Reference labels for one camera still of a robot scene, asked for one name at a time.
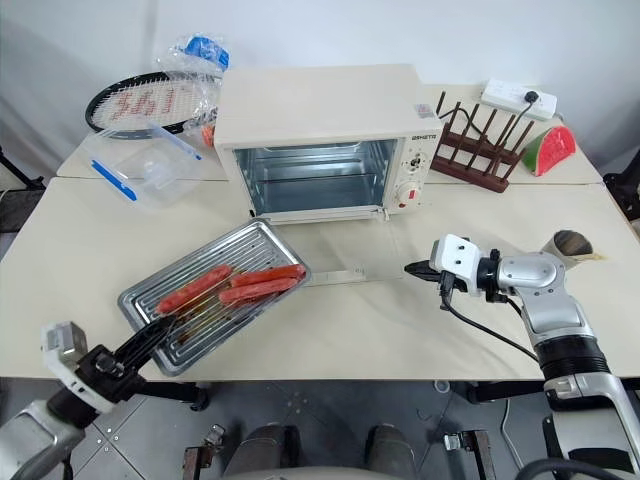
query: hot dog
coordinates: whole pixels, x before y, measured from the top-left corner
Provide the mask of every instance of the hot dog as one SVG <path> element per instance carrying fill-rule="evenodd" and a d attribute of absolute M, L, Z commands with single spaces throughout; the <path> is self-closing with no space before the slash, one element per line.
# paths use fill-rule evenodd
<path fill-rule="evenodd" d="M 253 283 L 251 285 L 229 288 L 220 292 L 218 294 L 218 298 L 224 305 L 231 305 L 235 302 L 244 300 L 257 301 L 260 300 L 261 297 L 270 293 L 289 290 L 296 283 L 298 283 L 297 278 L 278 278 L 268 282 Z"/>
<path fill-rule="evenodd" d="M 220 265 L 219 267 L 210 270 L 160 300 L 156 306 L 156 312 L 163 315 L 177 310 L 201 293 L 206 292 L 210 288 L 222 282 L 225 278 L 231 275 L 231 270 L 232 269 L 229 265 Z"/>
<path fill-rule="evenodd" d="M 252 285 L 254 283 L 268 282 L 277 280 L 278 278 L 297 278 L 304 276 L 305 270 L 299 263 L 295 265 L 287 265 L 285 267 L 276 267 L 261 272 L 248 272 L 242 275 L 236 275 L 231 279 L 232 287 L 242 287 L 243 285 Z"/>

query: power strip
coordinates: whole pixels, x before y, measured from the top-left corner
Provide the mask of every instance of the power strip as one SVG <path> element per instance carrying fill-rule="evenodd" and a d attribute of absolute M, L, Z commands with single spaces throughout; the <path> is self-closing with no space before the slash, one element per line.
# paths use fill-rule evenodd
<path fill-rule="evenodd" d="M 502 108 L 510 112 L 519 113 L 529 105 L 524 96 L 531 88 L 523 87 L 517 83 L 508 83 L 492 78 L 484 87 L 480 101 L 493 107 Z M 558 98 L 548 93 L 534 90 L 539 98 L 525 114 L 537 120 L 549 120 L 556 113 Z"/>

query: baking tray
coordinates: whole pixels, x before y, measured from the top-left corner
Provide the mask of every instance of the baking tray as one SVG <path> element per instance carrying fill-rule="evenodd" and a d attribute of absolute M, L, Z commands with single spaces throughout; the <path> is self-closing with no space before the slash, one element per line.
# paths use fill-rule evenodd
<path fill-rule="evenodd" d="M 181 307 L 177 327 L 153 355 L 165 375 L 175 376 L 306 283 L 311 277 L 308 266 L 275 235 L 268 222 L 252 220 L 128 288 L 118 297 L 118 306 L 137 331 L 159 317 L 155 308 L 162 298 L 218 265 L 232 266 L 233 276 L 295 263 L 304 265 L 307 274 L 286 292 L 257 303 L 228 307 L 218 301 L 218 293 L 228 286 L 227 281 Z"/>

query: toaster oven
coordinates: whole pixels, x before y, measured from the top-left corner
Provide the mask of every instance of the toaster oven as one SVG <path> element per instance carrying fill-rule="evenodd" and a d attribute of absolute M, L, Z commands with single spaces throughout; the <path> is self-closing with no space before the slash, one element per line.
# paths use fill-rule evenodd
<path fill-rule="evenodd" d="M 419 208 L 441 131 L 411 65 L 237 68 L 214 142 L 232 201 L 301 223 Z"/>

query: blue object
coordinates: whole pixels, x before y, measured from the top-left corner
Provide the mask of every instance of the blue object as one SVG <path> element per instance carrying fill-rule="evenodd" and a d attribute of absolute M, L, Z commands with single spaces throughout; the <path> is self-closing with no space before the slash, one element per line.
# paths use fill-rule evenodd
<path fill-rule="evenodd" d="M 207 37 L 192 37 L 183 50 L 187 55 L 204 58 L 217 64 L 224 72 L 229 68 L 229 52 Z"/>
<path fill-rule="evenodd" d="M 116 187 L 118 190 L 124 193 L 127 196 L 127 198 L 129 198 L 129 200 L 132 200 L 135 202 L 138 199 L 138 197 L 136 197 L 136 194 L 133 190 L 131 190 L 124 183 L 122 183 L 120 180 L 114 177 L 113 174 L 109 170 L 104 168 L 104 166 L 102 166 L 100 163 L 96 162 L 95 160 L 91 160 L 91 166 L 100 175 L 106 178 L 114 187 Z"/>
<path fill-rule="evenodd" d="M 164 128 L 162 128 L 159 125 L 156 125 L 152 122 L 149 122 L 149 126 L 151 127 L 151 131 L 156 134 L 158 137 L 162 137 L 168 141 L 170 141 L 171 143 L 173 143 L 176 147 L 178 147 L 180 150 L 182 150 L 184 153 L 186 153 L 187 155 L 193 155 L 193 157 L 196 160 L 202 160 L 202 157 L 200 156 L 200 154 L 196 151 L 195 148 L 193 148 L 191 145 L 189 145 L 186 142 L 183 142 L 182 140 L 180 140 L 178 137 L 176 137 L 174 134 L 167 132 Z"/>

